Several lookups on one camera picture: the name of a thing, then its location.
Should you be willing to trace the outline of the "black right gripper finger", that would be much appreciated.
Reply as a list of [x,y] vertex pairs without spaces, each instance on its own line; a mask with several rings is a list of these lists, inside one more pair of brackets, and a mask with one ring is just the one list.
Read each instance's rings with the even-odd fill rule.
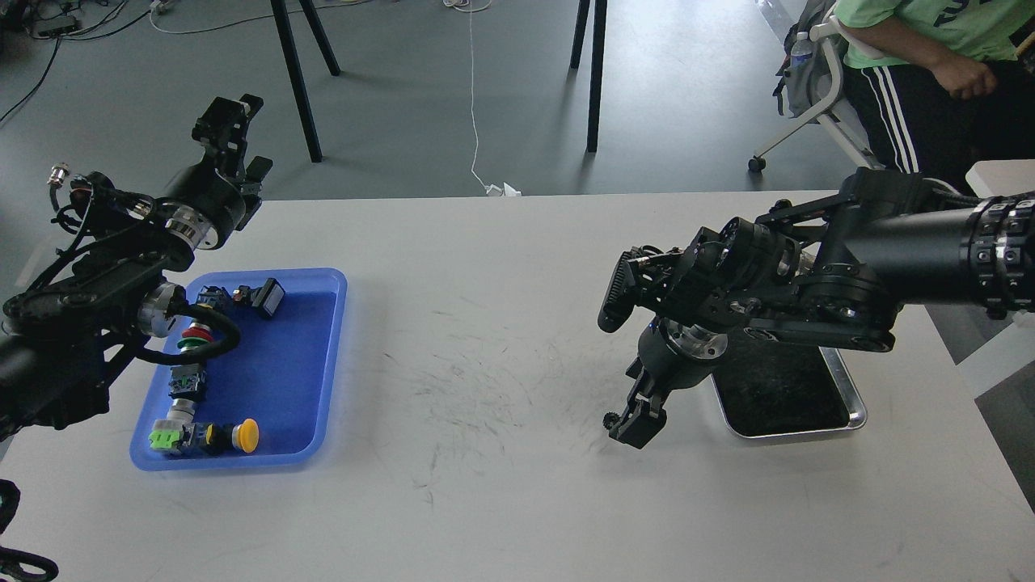
[[644,372],[644,366],[642,363],[631,363],[625,371],[625,375],[632,380],[632,387],[626,395],[626,406],[624,412],[622,412],[621,420],[626,421],[629,417],[635,415],[635,409],[639,406],[639,401],[642,401],[642,375]]
[[626,421],[621,420],[616,428],[611,428],[607,435],[624,445],[643,449],[666,427],[668,420],[668,413],[663,409],[666,400],[668,400],[666,394],[655,394],[650,399],[643,398],[639,401],[635,415]]

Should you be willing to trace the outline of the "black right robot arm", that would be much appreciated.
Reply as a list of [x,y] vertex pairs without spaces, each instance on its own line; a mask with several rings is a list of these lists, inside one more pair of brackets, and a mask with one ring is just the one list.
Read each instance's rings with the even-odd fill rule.
[[838,194],[777,201],[753,221],[703,228],[686,248],[620,255],[598,326],[654,313],[626,375],[613,440],[642,449],[666,400],[729,367],[736,332],[769,344],[888,352],[907,303],[982,305],[990,319],[1033,309],[1033,194],[964,196],[920,174],[859,169]]

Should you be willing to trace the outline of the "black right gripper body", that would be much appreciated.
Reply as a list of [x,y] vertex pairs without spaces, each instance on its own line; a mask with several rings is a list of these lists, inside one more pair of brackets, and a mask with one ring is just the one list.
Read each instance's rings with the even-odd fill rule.
[[642,363],[642,397],[692,388],[724,362],[727,334],[699,325],[684,327],[669,319],[654,319],[637,340],[633,363]]

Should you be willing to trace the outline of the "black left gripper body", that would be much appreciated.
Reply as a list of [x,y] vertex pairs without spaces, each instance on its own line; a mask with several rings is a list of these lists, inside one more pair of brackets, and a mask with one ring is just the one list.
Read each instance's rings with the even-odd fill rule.
[[181,171],[158,199],[165,229],[193,250],[217,250],[230,235],[243,230],[261,206],[245,203],[238,182],[218,174],[214,163],[202,159]]

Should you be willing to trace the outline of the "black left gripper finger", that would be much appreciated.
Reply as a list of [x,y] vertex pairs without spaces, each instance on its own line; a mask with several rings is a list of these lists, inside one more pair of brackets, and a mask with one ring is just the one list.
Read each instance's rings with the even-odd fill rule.
[[247,130],[252,118],[263,107],[262,97],[243,95],[232,100],[215,97],[193,125],[193,140],[205,149],[204,159],[214,163],[218,174],[238,182],[243,177],[247,154]]
[[255,156],[243,171],[243,177],[238,181],[238,191],[245,203],[256,203],[260,196],[262,183],[271,171],[273,161],[264,156]]

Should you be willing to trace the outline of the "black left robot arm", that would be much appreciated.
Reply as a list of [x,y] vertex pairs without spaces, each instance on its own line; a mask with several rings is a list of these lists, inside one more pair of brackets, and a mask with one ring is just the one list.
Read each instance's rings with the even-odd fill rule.
[[244,163],[261,97],[217,97],[193,126],[204,153],[159,196],[75,175],[55,222],[69,248],[2,308],[2,437],[29,426],[61,430],[108,411],[108,387],[130,361],[186,365],[234,349],[239,329],[193,305],[165,272],[196,250],[217,250],[261,206],[272,162]]

